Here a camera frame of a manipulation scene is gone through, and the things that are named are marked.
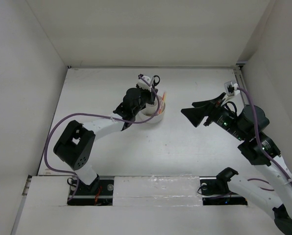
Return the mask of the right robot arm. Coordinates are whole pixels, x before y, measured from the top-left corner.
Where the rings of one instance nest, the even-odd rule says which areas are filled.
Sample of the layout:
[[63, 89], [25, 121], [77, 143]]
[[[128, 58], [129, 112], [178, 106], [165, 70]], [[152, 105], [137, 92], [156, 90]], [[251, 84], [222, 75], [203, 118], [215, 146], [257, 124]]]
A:
[[194, 127], [214, 123], [241, 142], [241, 154], [270, 183], [274, 195], [252, 184], [236, 170], [227, 167], [209, 183], [201, 182], [198, 189], [203, 196], [217, 200], [226, 194], [238, 194], [262, 209], [285, 235], [292, 235], [292, 174], [281, 151], [263, 130], [269, 119], [258, 106], [246, 105], [240, 114], [234, 102], [218, 97], [192, 103], [181, 113]]

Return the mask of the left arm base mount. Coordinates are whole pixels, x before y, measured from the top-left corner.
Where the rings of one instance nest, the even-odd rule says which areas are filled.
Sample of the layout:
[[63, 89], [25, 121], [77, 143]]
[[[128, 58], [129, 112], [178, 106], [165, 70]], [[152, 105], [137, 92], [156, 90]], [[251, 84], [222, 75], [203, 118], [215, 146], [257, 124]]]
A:
[[69, 206], [112, 206], [114, 179], [114, 177], [101, 177], [98, 188], [90, 192], [82, 182], [76, 189], [77, 180], [69, 177], [67, 184], [70, 190], [67, 204]]

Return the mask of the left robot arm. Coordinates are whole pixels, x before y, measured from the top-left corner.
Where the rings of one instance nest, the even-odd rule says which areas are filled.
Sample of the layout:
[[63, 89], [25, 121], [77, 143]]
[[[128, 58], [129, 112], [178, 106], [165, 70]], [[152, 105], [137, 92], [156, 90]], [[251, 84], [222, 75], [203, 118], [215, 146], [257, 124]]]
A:
[[54, 154], [65, 162], [79, 177], [81, 188], [87, 194], [93, 194], [99, 187], [99, 175], [89, 164], [94, 142], [115, 132], [128, 129], [135, 121], [136, 115], [154, 104], [158, 83], [142, 88], [139, 83], [126, 91], [122, 103], [108, 118], [99, 118], [92, 122], [80, 123], [72, 120], [68, 123], [53, 148]]

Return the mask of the pink pen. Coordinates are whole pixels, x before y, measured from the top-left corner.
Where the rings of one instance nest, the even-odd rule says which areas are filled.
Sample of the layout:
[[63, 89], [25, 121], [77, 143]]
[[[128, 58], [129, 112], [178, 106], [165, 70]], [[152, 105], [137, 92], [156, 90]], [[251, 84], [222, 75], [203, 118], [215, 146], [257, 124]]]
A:
[[159, 108], [159, 111], [158, 111], [158, 114], [162, 114], [163, 112], [163, 109], [164, 109], [164, 105], [165, 105], [165, 96], [162, 96], [162, 99], [160, 101], [160, 108]]

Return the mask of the black handled scissors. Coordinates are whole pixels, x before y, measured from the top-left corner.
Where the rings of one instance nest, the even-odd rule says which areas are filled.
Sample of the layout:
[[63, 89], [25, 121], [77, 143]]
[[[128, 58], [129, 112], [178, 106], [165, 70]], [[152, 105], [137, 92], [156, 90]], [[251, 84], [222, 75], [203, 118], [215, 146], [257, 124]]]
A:
[[151, 86], [155, 90], [156, 93], [158, 93], [158, 89], [156, 88], [161, 81], [161, 78], [158, 75], [154, 75], [151, 79]]

